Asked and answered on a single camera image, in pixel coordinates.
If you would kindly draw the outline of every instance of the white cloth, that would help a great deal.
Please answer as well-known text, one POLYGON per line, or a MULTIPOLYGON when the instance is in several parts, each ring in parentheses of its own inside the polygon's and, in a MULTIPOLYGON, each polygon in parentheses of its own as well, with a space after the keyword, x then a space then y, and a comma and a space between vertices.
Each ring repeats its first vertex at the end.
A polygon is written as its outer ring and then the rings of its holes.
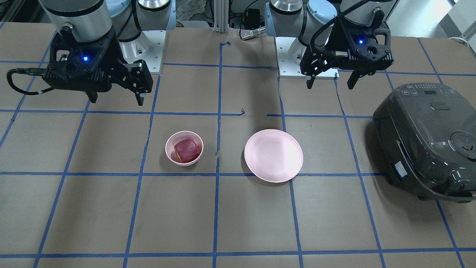
POLYGON ((188 21, 194 14, 204 13, 206 0, 176 0, 178 21, 188 21))

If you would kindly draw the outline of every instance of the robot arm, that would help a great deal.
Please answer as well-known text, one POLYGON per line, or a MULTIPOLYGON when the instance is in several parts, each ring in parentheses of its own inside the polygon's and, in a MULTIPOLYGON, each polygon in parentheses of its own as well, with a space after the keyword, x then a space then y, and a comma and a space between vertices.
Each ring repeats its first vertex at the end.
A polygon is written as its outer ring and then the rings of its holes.
POLYGON ((291 46, 311 88, 316 76, 332 67, 353 70, 347 85, 393 63, 390 29, 384 18, 396 0, 342 0, 341 12, 326 0, 272 0, 266 6, 266 32, 296 37, 291 46), (384 41, 377 41, 383 36, 384 41))
POLYGON ((138 38, 142 30, 169 30, 175 27, 175 0, 39 0, 58 33, 51 44, 46 69, 13 69, 7 74, 10 86, 26 95, 53 89, 83 91, 92 103, 99 92, 107 92, 112 83, 135 94, 143 105, 153 80, 144 60, 128 63, 119 41, 138 38), (111 18, 109 9, 120 5, 111 18), (121 26, 119 34, 113 24, 121 26), (50 88, 26 92, 15 86, 14 73, 41 76, 50 88))

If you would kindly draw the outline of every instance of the pink bowl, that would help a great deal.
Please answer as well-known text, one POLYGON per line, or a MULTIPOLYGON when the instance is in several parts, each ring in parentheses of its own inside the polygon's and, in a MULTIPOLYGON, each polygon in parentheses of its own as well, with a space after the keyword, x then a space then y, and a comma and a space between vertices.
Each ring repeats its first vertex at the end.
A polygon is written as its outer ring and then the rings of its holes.
POLYGON ((258 178, 281 183, 299 173, 303 154, 299 143, 288 133, 265 129, 255 133, 246 143, 245 161, 258 178))
POLYGON ((202 153, 203 153, 203 141, 202 141, 202 138, 200 138, 200 136, 198 136, 198 134, 196 134, 195 132, 186 131, 186 130, 177 132, 173 134, 172 136, 170 136, 170 138, 165 143, 165 154, 173 163, 177 165, 181 165, 181 166, 192 165, 200 159, 200 157, 202 156, 202 153), (192 139, 195 142, 195 144, 197 144, 200 150, 200 155, 191 162, 181 163, 179 161, 179 158, 177 157, 177 154, 175 153, 174 146, 177 143, 189 138, 192 139))

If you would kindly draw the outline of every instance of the sticker label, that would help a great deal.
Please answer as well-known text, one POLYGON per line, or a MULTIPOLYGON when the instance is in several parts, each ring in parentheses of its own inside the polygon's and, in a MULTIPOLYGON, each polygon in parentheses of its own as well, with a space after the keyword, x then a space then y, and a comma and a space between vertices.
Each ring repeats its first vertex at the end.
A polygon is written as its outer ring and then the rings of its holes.
POLYGON ((403 178, 406 175, 408 175, 408 173, 406 172, 405 168, 403 167, 403 164, 402 164, 401 161, 399 161, 398 163, 395 164, 395 169, 397 170, 398 174, 400 175, 400 178, 403 178))

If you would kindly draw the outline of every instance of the floor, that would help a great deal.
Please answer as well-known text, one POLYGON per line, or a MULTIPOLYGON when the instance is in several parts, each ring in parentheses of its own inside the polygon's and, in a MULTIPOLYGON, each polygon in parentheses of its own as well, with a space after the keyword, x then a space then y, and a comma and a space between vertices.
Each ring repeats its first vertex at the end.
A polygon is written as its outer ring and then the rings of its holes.
MULTIPOLYGON (((1 45, 0 72, 45 66, 53 31, 0 24, 0 40, 15 40, 1 45)), ((476 106, 466 46, 393 38, 395 64, 351 91, 349 72, 311 90, 278 78, 270 37, 175 29, 166 48, 142 107, 117 86, 90 103, 58 90, 24 97, 0 80, 0 267, 476 267, 476 202, 390 186, 371 120, 409 81, 442 82, 476 106), (246 141, 268 128, 302 146, 289 182, 264 182, 244 161, 246 141), (204 141, 188 167, 164 153, 181 130, 204 141)))

